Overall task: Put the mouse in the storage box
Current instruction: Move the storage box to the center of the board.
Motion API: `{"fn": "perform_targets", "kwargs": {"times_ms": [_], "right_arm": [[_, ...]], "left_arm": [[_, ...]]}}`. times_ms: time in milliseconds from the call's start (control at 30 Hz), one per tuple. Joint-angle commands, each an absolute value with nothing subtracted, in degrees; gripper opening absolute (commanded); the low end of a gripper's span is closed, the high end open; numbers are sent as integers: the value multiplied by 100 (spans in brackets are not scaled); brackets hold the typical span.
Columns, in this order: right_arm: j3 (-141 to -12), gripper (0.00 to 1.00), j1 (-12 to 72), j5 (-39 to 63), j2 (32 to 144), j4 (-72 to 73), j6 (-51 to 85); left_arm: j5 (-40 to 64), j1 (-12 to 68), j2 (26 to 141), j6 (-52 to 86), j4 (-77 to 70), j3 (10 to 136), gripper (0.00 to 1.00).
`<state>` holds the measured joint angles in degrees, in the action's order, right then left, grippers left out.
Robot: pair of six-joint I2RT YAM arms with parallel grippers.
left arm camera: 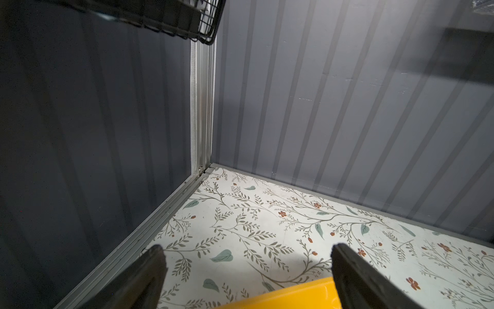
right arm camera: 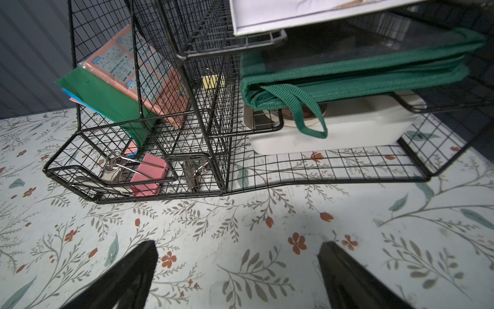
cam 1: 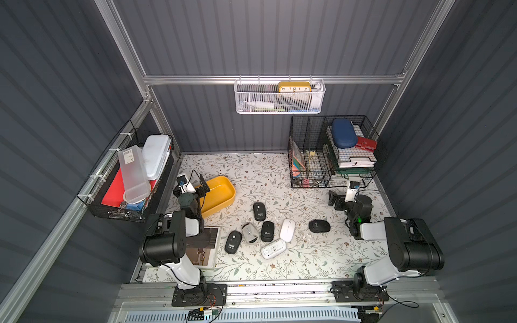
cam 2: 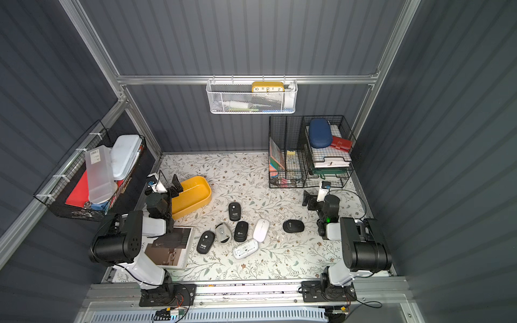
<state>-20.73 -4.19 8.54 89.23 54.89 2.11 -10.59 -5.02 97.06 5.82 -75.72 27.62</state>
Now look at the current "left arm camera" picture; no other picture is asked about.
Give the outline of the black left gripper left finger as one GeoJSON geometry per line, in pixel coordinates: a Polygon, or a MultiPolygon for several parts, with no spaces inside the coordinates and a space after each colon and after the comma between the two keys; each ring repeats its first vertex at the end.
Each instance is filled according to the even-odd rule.
{"type": "Polygon", "coordinates": [[[166,274],[163,248],[154,245],[81,308],[157,308],[166,274]]]}

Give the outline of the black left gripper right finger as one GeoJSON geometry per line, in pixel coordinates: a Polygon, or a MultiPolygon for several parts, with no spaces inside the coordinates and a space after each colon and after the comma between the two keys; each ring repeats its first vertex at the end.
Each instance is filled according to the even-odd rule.
{"type": "Polygon", "coordinates": [[[345,243],[333,245],[331,259],[342,308],[421,308],[345,243]]]}

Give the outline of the yellow plastic storage box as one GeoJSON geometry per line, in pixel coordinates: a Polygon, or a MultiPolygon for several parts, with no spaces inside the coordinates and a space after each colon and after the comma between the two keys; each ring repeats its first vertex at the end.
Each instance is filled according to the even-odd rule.
{"type": "Polygon", "coordinates": [[[236,301],[218,308],[340,309],[342,305],[333,278],[324,278],[236,301]]]}

